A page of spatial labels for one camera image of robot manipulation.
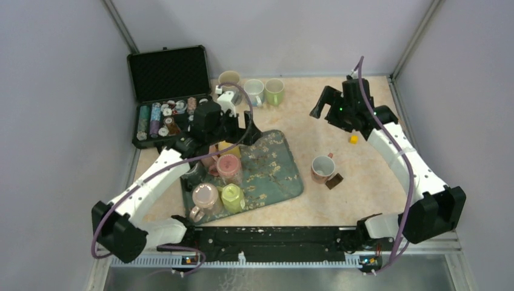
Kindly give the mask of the white and blue mug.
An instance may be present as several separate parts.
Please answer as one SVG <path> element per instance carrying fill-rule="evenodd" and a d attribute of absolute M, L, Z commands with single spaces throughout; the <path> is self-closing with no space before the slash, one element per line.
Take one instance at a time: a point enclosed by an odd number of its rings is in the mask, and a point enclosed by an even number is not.
<path fill-rule="evenodd" d="M 258 79 L 249 79 L 244 83 L 244 91 L 250 98 L 251 105 L 262 107 L 264 103 L 264 83 Z"/>

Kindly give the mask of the red-bottomed glass mug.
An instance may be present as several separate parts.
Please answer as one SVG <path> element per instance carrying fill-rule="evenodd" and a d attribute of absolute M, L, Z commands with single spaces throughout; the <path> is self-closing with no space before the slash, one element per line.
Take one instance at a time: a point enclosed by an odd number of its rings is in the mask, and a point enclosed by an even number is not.
<path fill-rule="evenodd" d="M 233 154 L 222 155 L 209 167 L 209 174 L 220 177 L 224 184 L 240 185 L 243 179 L 241 160 Z"/>

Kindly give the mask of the light green mug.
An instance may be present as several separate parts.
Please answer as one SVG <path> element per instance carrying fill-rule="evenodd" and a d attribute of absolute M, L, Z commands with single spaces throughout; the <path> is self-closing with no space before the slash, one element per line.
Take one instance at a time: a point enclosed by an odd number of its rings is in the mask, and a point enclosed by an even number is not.
<path fill-rule="evenodd" d="M 265 98 L 268 104 L 279 106 L 285 95 L 285 85 L 281 79 L 269 79 L 265 82 Z"/>

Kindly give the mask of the cream patterned mug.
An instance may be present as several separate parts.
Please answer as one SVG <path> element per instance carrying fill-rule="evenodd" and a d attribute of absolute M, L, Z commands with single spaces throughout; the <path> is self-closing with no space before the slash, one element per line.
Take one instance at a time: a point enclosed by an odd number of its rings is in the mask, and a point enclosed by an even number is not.
<path fill-rule="evenodd" d="M 233 71 L 233 70 L 224 71 L 218 77 L 219 84 L 229 82 L 229 83 L 234 83 L 234 84 L 240 85 L 240 81 L 241 80 L 240 80 L 239 73 L 236 71 Z M 227 91 L 233 92 L 234 97 L 232 99 L 232 103 L 234 103 L 234 105 L 240 105 L 240 103 L 242 101 L 242 96 L 241 96 L 241 91 L 239 88 L 237 88 L 233 85 L 224 85 L 224 86 L 221 86 L 221 90 L 223 93 L 225 93 Z"/>

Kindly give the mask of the terracotta upside-down mug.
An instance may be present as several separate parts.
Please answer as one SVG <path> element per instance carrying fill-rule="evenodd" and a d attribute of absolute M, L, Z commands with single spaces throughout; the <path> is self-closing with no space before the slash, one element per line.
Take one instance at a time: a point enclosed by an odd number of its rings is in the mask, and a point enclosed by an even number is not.
<path fill-rule="evenodd" d="M 320 155 L 313 159 L 311 163 L 311 177 L 314 182 L 324 184 L 334 174 L 336 164 L 333 160 L 333 153 Z"/>

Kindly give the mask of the lime green faceted mug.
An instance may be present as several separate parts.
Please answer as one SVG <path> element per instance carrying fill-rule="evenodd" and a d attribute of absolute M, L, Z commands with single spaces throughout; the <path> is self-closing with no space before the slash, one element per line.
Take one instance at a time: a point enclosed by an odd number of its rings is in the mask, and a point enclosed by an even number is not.
<path fill-rule="evenodd" d="M 245 209 L 244 192 L 235 184 L 223 187 L 221 199 L 225 209 L 230 213 L 239 213 Z"/>

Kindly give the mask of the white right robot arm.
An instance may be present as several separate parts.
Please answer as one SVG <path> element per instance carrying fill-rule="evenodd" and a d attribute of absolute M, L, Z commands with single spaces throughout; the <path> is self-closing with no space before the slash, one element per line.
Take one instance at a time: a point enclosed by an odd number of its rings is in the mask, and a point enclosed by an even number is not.
<path fill-rule="evenodd" d="M 357 245 L 371 250 L 381 238 L 400 233 L 417 244 L 456 229 L 466 202 L 459 186 L 450 187 L 424 162 L 404 134 L 397 116 L 386 105 L 374 105 L 366 79 L 348 79 L 342 89 L 325 86 L 310 116 L 349 133 L 356 131 L 382 156 L 402 185 L 409 209 L 402 213 L 372 215 L 357 222 Z"/>

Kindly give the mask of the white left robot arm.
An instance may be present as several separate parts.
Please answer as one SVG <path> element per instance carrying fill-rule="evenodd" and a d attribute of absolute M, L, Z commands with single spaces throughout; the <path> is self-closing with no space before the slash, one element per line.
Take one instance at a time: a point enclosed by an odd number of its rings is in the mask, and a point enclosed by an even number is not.
<path fill-rule="evenodd" d="M 227 141 L 233 147 L 254 144 L 262 132 L 253 121 L 253 109 L 245 111 L 244 119 L 245 126 L 241 128 L 235 111 L 223 110 L 214 101 L 201 104 L 190 129 L 166 139 L 157 160 L 136 182 L 110 202 L 99 201 L 93 206 L 92 257 L 103 259 L 114 255 L 129 263 L 148 247 L 173 244 L 179 250 L 190 249 L 194 234 L 180 220 L 144 222 L 143 218 L 194 162 L 214 156 L 210 146 L 220 141 Z"/>

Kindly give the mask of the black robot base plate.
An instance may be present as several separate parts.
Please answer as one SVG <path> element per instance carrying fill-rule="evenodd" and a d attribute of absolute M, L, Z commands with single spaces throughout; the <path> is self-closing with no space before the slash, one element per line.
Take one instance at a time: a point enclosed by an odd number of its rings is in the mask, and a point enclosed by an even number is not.
<path fill-rule="evenodd" d="M 321 263 L 390 251 L 393 240 L 367 239 L 354 227 L 191 227 L 178 246 L 204 252 L 208 262 L 235 261 L 242 253 L 251 263 Z"/>

